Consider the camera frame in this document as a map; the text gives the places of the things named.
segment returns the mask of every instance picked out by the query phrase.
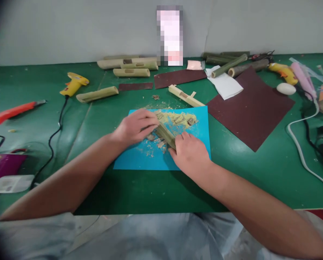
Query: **white wall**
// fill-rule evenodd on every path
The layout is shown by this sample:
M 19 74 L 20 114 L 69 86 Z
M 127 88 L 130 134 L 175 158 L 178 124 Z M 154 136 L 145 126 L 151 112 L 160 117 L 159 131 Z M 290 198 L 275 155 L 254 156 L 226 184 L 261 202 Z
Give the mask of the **white wall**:
M 9 0 L 0 16 L 0 65 L 156 55 L 156 8 L 171 4 L 183 6 L 184 55 L 200 56 L 212 0 Z
M 154 55 L 157 5 L 183 5 L 184 56 L 250 50 L 323 52 L 323 0 L 9 0 L 0 65 Z
M 207 52 L 323 52 L 323 0 L 213 0 Z

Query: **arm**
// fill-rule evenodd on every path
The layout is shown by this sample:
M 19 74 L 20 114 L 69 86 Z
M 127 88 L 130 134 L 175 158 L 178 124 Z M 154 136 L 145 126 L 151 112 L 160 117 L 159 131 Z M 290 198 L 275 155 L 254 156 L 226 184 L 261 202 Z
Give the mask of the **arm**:
M 211 162 L 205 145 L 186 132 L 176 137 L 176 165 L 224 204 L 267 249 L 297 259 L 323 259 L 323 240 L 297 212 L 245 179 Z
M 10 206 L 0 221 L 26 220 L 74 212 L 106 168 L 130 145 L 142 141 L 157 126 L 156 115 L 138 110 L 112 133 L 100 138 L 55 174 Z

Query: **green table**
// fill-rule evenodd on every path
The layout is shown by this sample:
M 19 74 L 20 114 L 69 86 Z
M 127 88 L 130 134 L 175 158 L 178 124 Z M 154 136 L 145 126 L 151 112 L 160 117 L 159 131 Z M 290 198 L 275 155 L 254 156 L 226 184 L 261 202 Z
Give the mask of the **green table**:
M 275 61 L 290 65 L 294 57 L 313 70 L 323 66 L 323 54 L 276 55 Z M 68 71 L 78 73 L 90 80 L 78 93 L 94 91 L 120 83 L 151 82 L 155 74 L 184 69 L 183 67 L 160 67 L 152 71 L 150 78 L 117 78 L 112 70 L 101 70 L 95 63 L 59 64 L 39 66 L 0 67 L 0 111 L 41 99 L 48 103 L 0 125 L 0 134 L 6 141 L 0 152 L 25 147 L 30 157 L 20 174 L 34 174 L 47 160 L 49 136 L 57 129 L 59 111 L 64 98 L 59 91 L 68 82 Z M 278 74 L 261 71 L 258 75 L 271 87 L 283 80 Z M 207 103 L 216 94 L 207 80 L 178 85 L 196 98 Z M 159 95 L 154 100 L 152 95 Z M 301 165 L 295 144 L 285 131 L 286 125 L 301 118 L 301 98 L 291 96 L 294 107 L 283 118 L 260 149 L 254 153 L 221 123 L 209 115 L 209 132 L 212 160 L 228 170 L 244 177 L 258 187 L 280 199 L 293 209 L 323 208 L 323 183 L 308 173 Z M 108 134 L 127 116 L 130 109 L 138 108 L 188 108 L 190 105 L 168 92 L 138 90 L 121 92 L 117 96 L 81 104 L 72 97 L 64 115 L 64 128 L 53 139 L 56 158 L 44 169 L 39 181 L 45 180 L 66 162 L 80 154 L 101 136 Z M 322 117 L 309 120 L 311 135 L 315 138 L 316 127 L 323 125 Z M 293 126 L 308 166 L 323 177 L 323 166 L 305 139 L 302 123 Z M 0 213 L 24 193 L 0 195 Z M 197 187 L 179 171 L 113 170 L 111 165 L 100 182 L 76 211 L 78 215 L 137 214 L 167 212 L 220 212 L 226 208 Z

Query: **brown sandpaper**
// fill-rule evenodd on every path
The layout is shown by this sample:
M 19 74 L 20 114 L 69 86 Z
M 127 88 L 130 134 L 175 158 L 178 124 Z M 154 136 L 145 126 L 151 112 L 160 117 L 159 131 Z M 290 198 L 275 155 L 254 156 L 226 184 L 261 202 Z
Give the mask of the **brown sandpaper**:
M 142 89 L 153 89 L 153 82 L 119 84 L 119 88 L 118 88 L 119 91 L 142 90 Z
M 252 67 L 236 80 L 243 91 L 227 100 L 217 95 L 208 112 L 256 152 L 295 101 L 265 84 Z
M 177 70 L 154 76 L 155 89 L 207 78 L 203 70 Z

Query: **egg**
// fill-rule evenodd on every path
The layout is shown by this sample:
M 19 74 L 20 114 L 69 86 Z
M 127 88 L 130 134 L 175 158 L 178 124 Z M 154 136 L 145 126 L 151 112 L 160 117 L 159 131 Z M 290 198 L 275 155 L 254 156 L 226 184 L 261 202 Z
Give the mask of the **egg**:
M 293 85 L 290 85 L 288 83 L 280 83 L 277 86 L 277 90 L 285 95 L 292 95 L 296 92 L 296 88 Z

